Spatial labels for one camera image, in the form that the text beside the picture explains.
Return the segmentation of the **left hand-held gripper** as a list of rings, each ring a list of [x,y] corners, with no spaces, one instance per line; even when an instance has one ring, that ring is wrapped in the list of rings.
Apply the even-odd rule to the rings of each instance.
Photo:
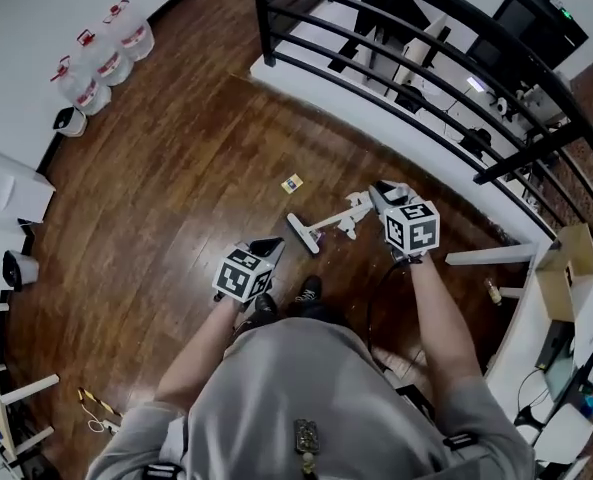
[[[285,249],[281,237],[237,242],[217,268],[212,287],[239,302],[248,302],[270,288],[275,266]]]

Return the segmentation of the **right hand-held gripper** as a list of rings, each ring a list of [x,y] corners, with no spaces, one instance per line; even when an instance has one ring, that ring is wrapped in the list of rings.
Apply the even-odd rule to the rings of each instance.
[[[375,212],[384,211],[385,241],[404,258],[421,257],[439,247],[440,215],[432,202],[422,202],[408,184],[401,182],[379,180],[368,192]]]

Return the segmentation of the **white broom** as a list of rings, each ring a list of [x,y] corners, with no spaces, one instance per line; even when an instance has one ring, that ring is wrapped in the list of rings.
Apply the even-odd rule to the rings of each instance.
[[[322,231],[323,228],[335,225],[337,227],[338,222],[350,213],[349,209],[330,216],[322,221],[315,224],[304,223],[296,214],[288,213],[286,216],[287,224],[290,229],[295,233],[300,242],[305,248],[312,254],[317,255],[320,252],[320,246],[314,245],[310,238],[309,231],[312,229],[318,229]]]

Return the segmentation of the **person's left forearm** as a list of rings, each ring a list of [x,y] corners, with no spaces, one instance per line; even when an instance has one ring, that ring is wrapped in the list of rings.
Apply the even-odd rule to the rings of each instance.
[[[154,400],[188,411],[222,362],[241,303],[220,300],[162,376]]]

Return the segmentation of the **person's right forearm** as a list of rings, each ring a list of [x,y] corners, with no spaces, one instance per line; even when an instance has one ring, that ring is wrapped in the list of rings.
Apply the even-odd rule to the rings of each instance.
[[[431,257],[410,265],[420,339],[436,406],[461,381],[480,378],[481,370],[467,323]]]

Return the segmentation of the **person's left shoe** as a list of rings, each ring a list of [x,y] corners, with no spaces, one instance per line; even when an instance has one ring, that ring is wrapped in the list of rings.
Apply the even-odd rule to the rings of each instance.
[[[255,299],[255,309],[247,320],[252,327],[272,324],[279,319],[277,305],[269,293],[263,293]]]

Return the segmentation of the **person's right shoe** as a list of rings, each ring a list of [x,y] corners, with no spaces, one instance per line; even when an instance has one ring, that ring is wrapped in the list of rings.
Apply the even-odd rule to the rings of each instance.
[[[309,275],[301,285],[300,291],[295,298],[297,303],[309,303],[319,301],[322,296],[322,280],[317,275]]]

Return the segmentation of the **person's grey shirt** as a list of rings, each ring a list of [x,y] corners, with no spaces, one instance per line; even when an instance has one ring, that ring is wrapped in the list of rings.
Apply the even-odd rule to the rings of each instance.
[[[86,480],[305,480],[296,422],[316,427],[319,480],[534,480],[533,449],[489,391],[468,378],[434,419],[407,403],[349,329],[287,318],[243,333],[187,414],[131,409]]]

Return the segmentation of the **white table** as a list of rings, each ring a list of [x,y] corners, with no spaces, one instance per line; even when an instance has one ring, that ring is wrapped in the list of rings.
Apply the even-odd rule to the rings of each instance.
[[[534,417],[542,423],[561,408],[555,405],[543,373],[536,370],[536,361],[545,341],[551,319],[548,316],[535,269],[549,249],[547,241],[508,247],[450,253],[445,258],[451,266],[529,264],[529,272],[521,289],[501,292],[518,300],[509,328],[485,374],[487,385],[507,418],[514,422],[518,412],[530,406]],[[533,446],[538,432],[529,427],[517,430]],[[570,465],[579,471],[585,464]]]

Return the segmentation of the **metal badge pendant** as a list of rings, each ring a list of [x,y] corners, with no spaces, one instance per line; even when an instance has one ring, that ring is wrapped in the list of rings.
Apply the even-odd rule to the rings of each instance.
[[[305,480],[319,480],[316,459],[320,453],[320,440],[314,421],[296,419],[294,421],[295,451],[301,457],[301,471]]]

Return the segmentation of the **cardboard box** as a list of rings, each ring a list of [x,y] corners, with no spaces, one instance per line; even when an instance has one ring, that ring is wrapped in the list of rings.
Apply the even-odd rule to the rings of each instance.
[[[593,281],[593,239],[587,224],[562,228],[535,269],[550,319],[576,320],[580,303],[573,290],[584,281]]]

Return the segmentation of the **black metal railing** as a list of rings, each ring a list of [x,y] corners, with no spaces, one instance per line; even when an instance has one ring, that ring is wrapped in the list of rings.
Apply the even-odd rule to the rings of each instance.
[[[510,237],[587,224],[593,124],[568,82],[467,0],[255,0],[253,76],[372,136]]]

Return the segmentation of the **yellow black striped tape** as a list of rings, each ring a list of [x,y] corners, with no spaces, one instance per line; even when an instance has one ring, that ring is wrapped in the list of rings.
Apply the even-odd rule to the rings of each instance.
[[[119,412],[117,409],[113,408],[111,405],[109,405],[107,402],[101,400],[100,398],[96,397],[93,393],[91,393],[90,391],[82,388],[82,387],[78,387],[77,388],[77,394],[78,394],[78,399],[79,399],[79,403],[81,404],[82,407],[85,406],[85,401],[86,400],[90,400],[93,401],[95,404],[103,407],[107,412],[117,416],[118,418],[122,418],[123,414],[121,412]]]

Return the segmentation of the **dark grey case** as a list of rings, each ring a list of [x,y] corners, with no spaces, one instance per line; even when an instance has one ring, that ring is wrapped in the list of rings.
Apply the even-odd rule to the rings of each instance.
[[[536,361],[553,401],[560,398],[577,370],[573,359],[574,335],[573,323],[553,320]]]

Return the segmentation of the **white desk lamp black base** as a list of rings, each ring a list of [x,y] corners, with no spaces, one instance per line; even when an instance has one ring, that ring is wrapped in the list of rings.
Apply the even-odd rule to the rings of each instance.
[[[538,432],[533,448],[538,461],[571,464],[585,448],[593,433],[593,423],[571,404],[563,405],[547,423],[539,422],[531,407],[522,408],[515,420],[518,428]]]

